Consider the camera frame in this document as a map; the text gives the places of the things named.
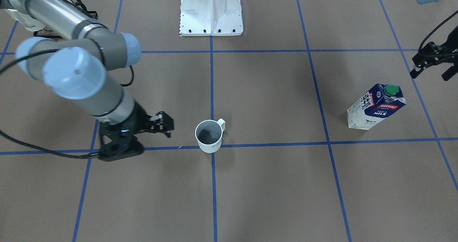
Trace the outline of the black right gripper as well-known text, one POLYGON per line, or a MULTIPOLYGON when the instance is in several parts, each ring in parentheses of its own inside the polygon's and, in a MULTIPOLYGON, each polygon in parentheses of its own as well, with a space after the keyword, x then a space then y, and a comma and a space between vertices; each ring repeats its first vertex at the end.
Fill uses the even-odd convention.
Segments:
POLYGON ((139 103, 135 102, 133 111, 126 120, 118 124, 100 124, 98 159, 103 162, 113 162, 118 159, 138 156, 145 149, 138 141, 136 134, 155 131, 171 138, 173 130, 174 120, 166 112, 160 111, 151 116, 139 103))

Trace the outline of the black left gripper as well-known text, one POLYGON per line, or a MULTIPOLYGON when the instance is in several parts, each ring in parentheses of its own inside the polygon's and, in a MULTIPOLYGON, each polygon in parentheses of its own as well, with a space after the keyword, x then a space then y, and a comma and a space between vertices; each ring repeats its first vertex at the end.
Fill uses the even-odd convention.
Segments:
POLYGON ((414 68, 410 71, 410 77, 416 79, 425 69, 430 66, 442 63, 452 63, 442 75, 444 81, 449 81, 453 76, 458 74, 457 65, 457 35, 458 29, 454 28, 448 35, 442 45, 437 45, 434 42, 424 43, 435 33, 439 28, 435 28, 430 32, 419 46, 417 54, 412 58, 414 68))

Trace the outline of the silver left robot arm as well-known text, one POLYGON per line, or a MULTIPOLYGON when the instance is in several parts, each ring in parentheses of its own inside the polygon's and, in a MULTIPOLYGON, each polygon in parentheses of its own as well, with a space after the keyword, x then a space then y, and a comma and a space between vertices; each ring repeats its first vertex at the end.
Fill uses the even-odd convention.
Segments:
MULTIPOLYGON (((416 0, 419 4, 430 4, 440 0, 416 0)), ((410 77, 416 79, 422 71, 431 66, 436 66, 442 63, 450 63, 450 66, 442 75, 444 81, 449 81, 458 72, 458 27, 455 27, 449 34, 444 43, 437 45, 434 42, 427 40, 440 28, 443 24, 451 20, 457 15, 454 12, 445 20, 440 22, 420 43, 417 53, 412 57, 414 68, 410 71, 410 77)))

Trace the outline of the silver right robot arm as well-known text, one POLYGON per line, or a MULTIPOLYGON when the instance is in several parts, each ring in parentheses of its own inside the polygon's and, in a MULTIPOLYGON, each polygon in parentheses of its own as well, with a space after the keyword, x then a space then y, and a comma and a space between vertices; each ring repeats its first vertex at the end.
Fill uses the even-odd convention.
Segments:
POLYGON ((85 155, 59 153, 1 136, 16 144, 71 159, 98 158, 113 162, 140 155, 144 146, 139 133, 171 137, 174 120, 165 112, 148 115, 110 74, 110 70, 139 62, 142 48, 130 33, 113 33, 81 7, 67 0, 1 0, 1 9, 16 10, 55 31, 62 41, 33 37, 22 42, 15 60, 1 69, 18 65, 29 77, 46 84, 58 96, 72 101, 99 123, 98 152, 85 155))

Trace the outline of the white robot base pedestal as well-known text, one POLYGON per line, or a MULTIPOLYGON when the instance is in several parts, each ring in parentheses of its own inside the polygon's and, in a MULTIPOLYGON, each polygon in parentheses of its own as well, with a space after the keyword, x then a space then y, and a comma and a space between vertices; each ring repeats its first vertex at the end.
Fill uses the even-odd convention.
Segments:
POLYGON ((244 32, 241 0, 180 0, 181 36, 239 36, 244 32))

